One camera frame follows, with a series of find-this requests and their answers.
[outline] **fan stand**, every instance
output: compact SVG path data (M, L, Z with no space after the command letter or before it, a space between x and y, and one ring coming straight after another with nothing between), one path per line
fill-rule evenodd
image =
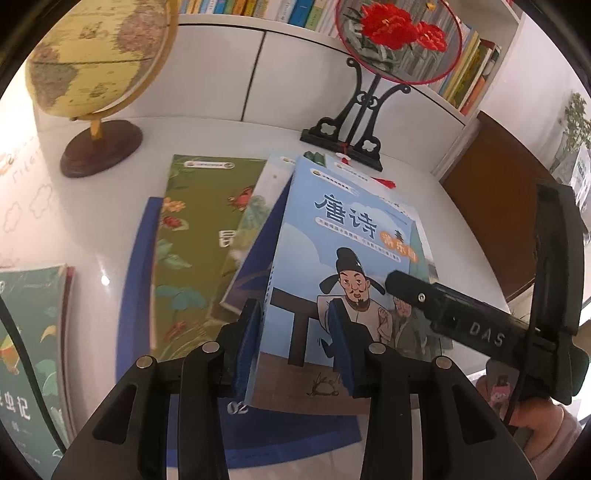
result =
M322 147L333 152L346 154L352 159L357 160L358 162L367 165L374 170L382 171L382 164L379 160L381 142L379 141L379 138L374 136L375 122L378 118L381 106L388 99L388 97L398 91L408 94L410 93L410 87L409 85L401 83L388 89L380 98L376 98L374 93L378 87L379 81L382 79L382 76L376 73L371 85L369 86L369 90L364 92L361 89L361 66L359 65L359 62L353 57L349 57L347 59L347 65L349 67L355 68L357 77L355 92L351 96L351 99L347 105L345 105L345 108L342 109L341 113L339 113L335 118L329 118L327 116L322 117L320 120L318 120L316 126L310 129L302 130L300 140L302 142L316 145L317 147ZM359 112L357 113L357 116L353 121L353 125L347 134L347 139L344 142L341 142L339 141L340 130L346 118L349 116L351 109L356 104L360 105ZM361 120L363 119L367 109L372 111L369 121L363 134L361 135L361 138L355 145L351 145L353 137L357 133L359 124L361 123Z

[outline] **cartoon man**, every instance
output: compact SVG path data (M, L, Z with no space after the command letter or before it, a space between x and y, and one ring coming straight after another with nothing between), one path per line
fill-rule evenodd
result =
M341 247L336 251L336 275L331 275L320 282L320 290L325 295L317 299L320 325L329 332L328 308L331 300L343 299L351 322L363 323L375 342L390 343L392 338L392 314L378 302L369 298L370 287L382 295L386 293L383 286L373 278L365 275L359 258L350 248ZM345 295L327 295L339 283ZM328 357L332 356L330 345L322 342Z

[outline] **red embroidered flower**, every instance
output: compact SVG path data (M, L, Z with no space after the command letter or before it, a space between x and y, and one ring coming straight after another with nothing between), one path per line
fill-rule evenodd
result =
M419 22L417 43L428 50L446 51L445 32L436 25Z
M361 7L361 12L361 33L377 45L399 50L417 39L417 27L406 10L393 4L373 3Z

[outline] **children's book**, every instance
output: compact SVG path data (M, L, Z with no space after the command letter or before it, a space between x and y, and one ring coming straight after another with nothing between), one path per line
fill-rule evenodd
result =
M41 416L30 382L43 401L65 445L72 440L63 377L63 328L73 269L0 271L0 294L18 328L35 377L28 378L13 339L0 322L0 421L43 480L50 480L61 452Z
M154 252L150 346L180 358L226 322L208 315L228 247L264 160L175 155Z
M148 199L129 259L119 317L117 379L123 376L137 358L150 352L148 305L152 277L151 259L154 255L154 238L162 202L162 198ZM281 215L284 209L285 202L280 209ZM288 462L361 441L355 417L317 417L259 410L246 407L243 400L220 398L218 402L228 468ZM170 403L167 466L177 467L178 396L172 395Z
M222 265L220 281L211 302L209 314L218 319L235 322L240 316L243 302L238 309L232 307L231 304L220 306L220 302L225 301L230 285L234 283L238 270L289 181L296 166L296 161L293 158L297 158L297 155L271 154L252 191L252 196L246 210L244 210L236 234L228 247L228 255Z
M418 261L410 247L414 221L337 170L297 160L247 389L254 407L366 413L367 399L350 397L333 369L328 305L343 299L351 321L391 346L397 316L408 317L409 306L388 295L384 282Z

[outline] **black hat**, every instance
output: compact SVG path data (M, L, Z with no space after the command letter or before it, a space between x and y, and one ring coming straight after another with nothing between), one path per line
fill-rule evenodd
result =
M347 247L340 247L336 251L336 271L338 272L336 275L331 275L330 277L325 278L323 281L320 282L320 291L325 295L329 294L336 283L339 281L339 274L342 271L351 270L354 272L361 273L373 288L375 288L378 292L382 295L385 295L386 291L384 287L381 286L378 282L376 282L373 278L369 278L365 275L363 271L363 267L361 266L361 262L355 252L353 252L350 248Z

